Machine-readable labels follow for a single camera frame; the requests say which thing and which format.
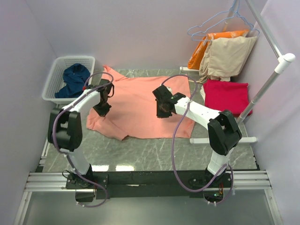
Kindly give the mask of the orange hanging garment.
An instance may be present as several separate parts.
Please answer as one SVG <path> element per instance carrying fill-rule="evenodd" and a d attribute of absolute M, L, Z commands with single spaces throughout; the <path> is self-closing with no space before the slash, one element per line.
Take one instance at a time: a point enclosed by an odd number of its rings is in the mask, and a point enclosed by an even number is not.
<path fill-rule="evenodd" d="M 203 59 L 206 48 L 212 40 L 218 38 L 236 38 L 240 36 L 245 37 L 248 33 L 249 30 L 237 30 L 237 31 L 219 32 L 219 33 L 209 33 L 205 35 L 202 38 L 202 40 L 199 42 L 191 58 L 189 59 L 187 64 L 188 69 L 199 70 L 200 63 Z"/>

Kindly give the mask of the beige hanging garment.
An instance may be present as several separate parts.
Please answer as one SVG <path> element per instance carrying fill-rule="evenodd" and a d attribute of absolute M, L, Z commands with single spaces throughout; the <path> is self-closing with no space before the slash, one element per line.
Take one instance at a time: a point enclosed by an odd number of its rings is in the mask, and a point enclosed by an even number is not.
<path fill-rule="evenodd" d="M 200 63 L 199 83 L 205 83 L 209 79 L 229 82 L 231 77 L 238 76 L 256 40 L 257 37 L 240 36 L 210 41 Z"/>

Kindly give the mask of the aluminium rail frame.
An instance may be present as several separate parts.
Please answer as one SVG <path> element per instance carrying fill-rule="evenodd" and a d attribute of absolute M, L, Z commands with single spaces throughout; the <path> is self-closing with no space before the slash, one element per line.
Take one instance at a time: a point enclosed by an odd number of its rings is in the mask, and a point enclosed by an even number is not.
<path fill-rule="evenodd" d="M 282 225 L 278 205 L 266 171 L 234 171 L 234 190 L 264 190 L 274 224 Z M 28 175 L 14 224 L 22 225 L 33 192 L 62 192 L 67 179 L 58 172 L 31 172 Z"/>

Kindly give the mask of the white metal clothes rack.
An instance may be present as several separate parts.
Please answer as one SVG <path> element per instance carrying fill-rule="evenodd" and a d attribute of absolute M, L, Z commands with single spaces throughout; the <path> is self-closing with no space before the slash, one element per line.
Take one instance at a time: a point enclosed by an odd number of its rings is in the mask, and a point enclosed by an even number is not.
<path fill-rule="evenodd" d="M 291 148 L 300 142 L 300 3 L 297 0 L 256 0 L 254 5 L 282 53 L 295 61 L 274 81 L 245 120 L 256 152 Z M 260 35 L 238 81 L 249 84 L 253 98 L 278 64 L 265 36 Z"/>

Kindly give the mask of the red folded t-shirt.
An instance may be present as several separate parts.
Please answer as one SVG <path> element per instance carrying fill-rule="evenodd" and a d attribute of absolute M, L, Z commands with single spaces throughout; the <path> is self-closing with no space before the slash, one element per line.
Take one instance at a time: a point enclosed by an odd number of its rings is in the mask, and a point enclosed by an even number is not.
<path fill-rule="evenodd" d="M 208 80 L 203 89 L 206 107 L 219 111 L 229 110 L 235 117 L 249 104 L 248 83 Z"/>

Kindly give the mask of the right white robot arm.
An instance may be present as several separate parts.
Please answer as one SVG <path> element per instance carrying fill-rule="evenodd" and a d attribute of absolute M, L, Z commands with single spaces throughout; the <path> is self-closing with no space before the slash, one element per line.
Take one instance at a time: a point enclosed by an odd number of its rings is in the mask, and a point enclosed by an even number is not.
<path fill-rule="evenodd" d="M 207 166 L 206 183 L 216 187 L 222 182 L 222 175 L 229 162 L 232 150 L 242 138 L 235 117 L 229 110 L 218 111 L 192 101 L 181 93 L 172 94 L 161 85 L 153 91 L 157 103 L 157 117 L 168 118 L 182 115 L 208 130 L 209 144 L 213 152 Z"/>

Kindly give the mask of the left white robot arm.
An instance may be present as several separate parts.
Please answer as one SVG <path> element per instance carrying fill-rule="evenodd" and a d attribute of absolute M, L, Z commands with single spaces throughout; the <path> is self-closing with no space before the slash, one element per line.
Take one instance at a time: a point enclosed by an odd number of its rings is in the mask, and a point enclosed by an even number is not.
<path fill-rule="evenodd" d="M 91 164 L 80 149 L 83 140 L 82 117 L 91 109 L 100 117 L 105 117 L 111 106 L 109 94 L 114 92 L 111 81 L 103 79 L 98 86 L 89 85 L 83 93 L 67 106 L 53 108 L 50 113 L 48 142 L 63 154 L 77 176 L 77 183 L 82 188 L 89 188 L 94 182 Z"/>

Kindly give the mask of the pink t-shirt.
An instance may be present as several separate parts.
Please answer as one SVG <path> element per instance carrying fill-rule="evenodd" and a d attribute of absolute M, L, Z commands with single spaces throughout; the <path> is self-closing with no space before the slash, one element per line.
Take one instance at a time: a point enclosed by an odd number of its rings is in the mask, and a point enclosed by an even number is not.
<path fill-rule="evenodd" d="M 91 109 L 87 116 L 87 129 L 119 141 L 128 136 L 139 139 L 172 138 L 181 116 L 174 114 L 169 118 L 158 118 L 152 92 L 165 81 L 173 93 L 179 92 L 189 97 L 186 77 L 178 76 L 170 80 L 165 76 L 127 78 L 109 66 L 104 66 L 104 71 L 104 79 L 109 79 L 109 74 L 114 78 L 114 95 L 108 99 L 111 108 L 105 117 Z"/>

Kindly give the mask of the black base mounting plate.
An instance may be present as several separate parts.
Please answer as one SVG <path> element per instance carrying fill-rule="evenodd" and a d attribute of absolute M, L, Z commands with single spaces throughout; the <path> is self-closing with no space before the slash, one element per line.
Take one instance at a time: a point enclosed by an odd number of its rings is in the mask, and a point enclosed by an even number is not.
<path fill-rule="evenodd" d="M 211 179 L 204 170 L 177 171 L 184 185 L 193 190 L 204 187 Z M 124 171 L 124 172 L 93 172 L 93 182 L 103 186 L 108 191 L 109 198 L 129 197 L 177 197 L 203 198 L 204 192 L 219 191 L 230 188 L 232 179 L 230 173 L 223 173 L 202 192 L 192 193 L 185 190 L 176 180 L 173 171 Z M 66 182 L 67 190 L 91 189 L 97 200 L 105 198 L 105 191 L 80 179 L 77 175 L 69 174 Z"/>

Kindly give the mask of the white plastic laundry basket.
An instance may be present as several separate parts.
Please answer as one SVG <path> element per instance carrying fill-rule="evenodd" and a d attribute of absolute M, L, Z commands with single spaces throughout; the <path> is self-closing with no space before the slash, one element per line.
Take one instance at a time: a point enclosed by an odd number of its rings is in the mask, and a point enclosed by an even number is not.
<path fill-rule="evenodd" d="M 51 101 L 58 105 L 67 105 L 75 100 L 75 98 L 56 98 L 57 93 L 61 88 L 66 86 L 63 81 L 63 72 L 73 64 L 79 63 L 85 66 L 92 75 L 95 68 L 95 58 L 92 56 L 63 56 L 58 57 L 52 64 L 45 87 L 42 93 L 42 98 L 45 101 Z"/>

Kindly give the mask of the blue t-shirt in basket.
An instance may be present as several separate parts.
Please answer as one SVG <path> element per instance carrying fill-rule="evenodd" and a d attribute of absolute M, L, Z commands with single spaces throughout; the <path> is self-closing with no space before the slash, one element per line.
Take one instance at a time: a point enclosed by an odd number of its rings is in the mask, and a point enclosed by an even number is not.
<path fill-rule="evenodd" d="M 76 63 L 63 72 L 63 81 L 66 84 L 55 93 L 56 98 L 77 98 L 83 92 L 83 86 L 89 78 L 89 70 L 82 64 Z"/>

